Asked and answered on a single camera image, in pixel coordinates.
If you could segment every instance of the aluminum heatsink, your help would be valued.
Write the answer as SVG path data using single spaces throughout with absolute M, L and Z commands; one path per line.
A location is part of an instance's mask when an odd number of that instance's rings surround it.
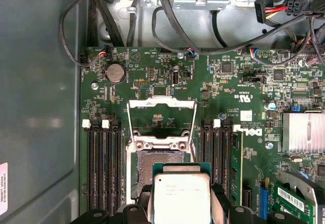
M 325 151 L 325 114 L 284 113 L 283 146 L 289 152 Z

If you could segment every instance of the white slot latch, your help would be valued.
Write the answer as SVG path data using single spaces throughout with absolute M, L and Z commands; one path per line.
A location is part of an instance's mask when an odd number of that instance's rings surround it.
M 89 119 L 82 119 L 82 127 L 84 129 L 89 129 L 91 127 L 91 123 Z
M 109 120 L 102 120 L 102 128 L 109 129 L 110 128 L 110 121 Z
M 220 119 L 214 119 L 213 120 L 213 128 L 221 127 L 221 120 Z

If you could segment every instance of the motherboard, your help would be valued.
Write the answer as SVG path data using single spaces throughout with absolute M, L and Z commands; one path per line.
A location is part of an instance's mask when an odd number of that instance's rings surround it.
M 85 50 L 81 71 L 80 213 L 115 214 L 152 184 L 154 163 L 210 163 L 233 205 L 315 223 L 315 203 L 284 174 L 325 187 L 324 65 L 306 49 L 216 56 L 161 48 Z

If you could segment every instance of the blue slot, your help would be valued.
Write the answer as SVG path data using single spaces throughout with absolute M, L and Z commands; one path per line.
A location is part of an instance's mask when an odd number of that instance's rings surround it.
M 300 106 L 291 106 L 291 111 L 300 112 Z
M 268 197 L 269 191 L 264 187 L 259 188 L 259 217 L 266 220 L 268 217 Z

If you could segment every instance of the red cable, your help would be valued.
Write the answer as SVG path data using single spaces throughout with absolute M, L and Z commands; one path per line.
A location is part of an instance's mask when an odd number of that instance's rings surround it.
M 274 13 L 279 12 L 288 9 L 288 7 L 278 7 L 278 8 L 272 8 L 272 9 L 266 9 L 265 13 Z

